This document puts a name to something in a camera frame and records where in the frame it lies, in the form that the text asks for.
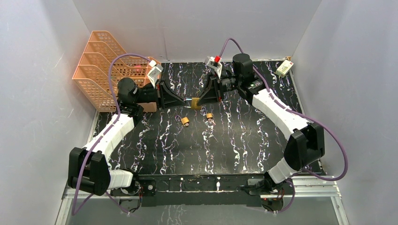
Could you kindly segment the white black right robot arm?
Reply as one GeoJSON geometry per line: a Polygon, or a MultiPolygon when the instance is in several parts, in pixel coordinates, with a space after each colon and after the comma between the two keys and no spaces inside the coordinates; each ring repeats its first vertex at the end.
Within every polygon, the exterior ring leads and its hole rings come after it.
{"type": "Polygon", "coordinates": [[[248,194],[277,194],[289,178],[325,155],[323,127],[300,117],[279,102],[248,54],[233,56],[232,71],[223,68],[220,56],[208,57],[205,65],[213,71],[207,75],[198,106],[221,102],[225,93],[237,90],[241,98],[268,116],[287,140],[283,158],[264,173],[264,178],[255,184],[239,187],[239,190],[248,194]]]}

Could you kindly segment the large brass padlock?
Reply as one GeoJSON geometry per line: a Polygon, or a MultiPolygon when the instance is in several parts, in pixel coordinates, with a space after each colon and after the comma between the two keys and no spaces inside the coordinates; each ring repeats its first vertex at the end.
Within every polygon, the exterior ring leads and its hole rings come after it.
{"type": "Polygon", "coordinates": [[[186,101],[186,106],[185,106],[186,108],[200,111],[202,115],[205,115],[207,113],[206,108],[204,106],[198,105],[199,97],[186,98],[185,101],[186,101]]]}

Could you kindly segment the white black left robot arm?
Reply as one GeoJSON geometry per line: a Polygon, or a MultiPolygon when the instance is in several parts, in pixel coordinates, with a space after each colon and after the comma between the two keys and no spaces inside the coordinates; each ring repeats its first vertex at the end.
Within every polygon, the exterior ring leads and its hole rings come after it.
{"type": "Polygon", "coordinates": [[[138,193],[138,176],[129,169],[110,169],[108,160],[120,141],[142,120],[143,103],[155,103],[160,109],[186,105],[164,80],[140,88],[131,78],[121,79],[117,84],[117,109],[110,122],[84,147],[74,147],[69,154],[70,188],[94,195],[117,188],[129,195],[138,193]]]}

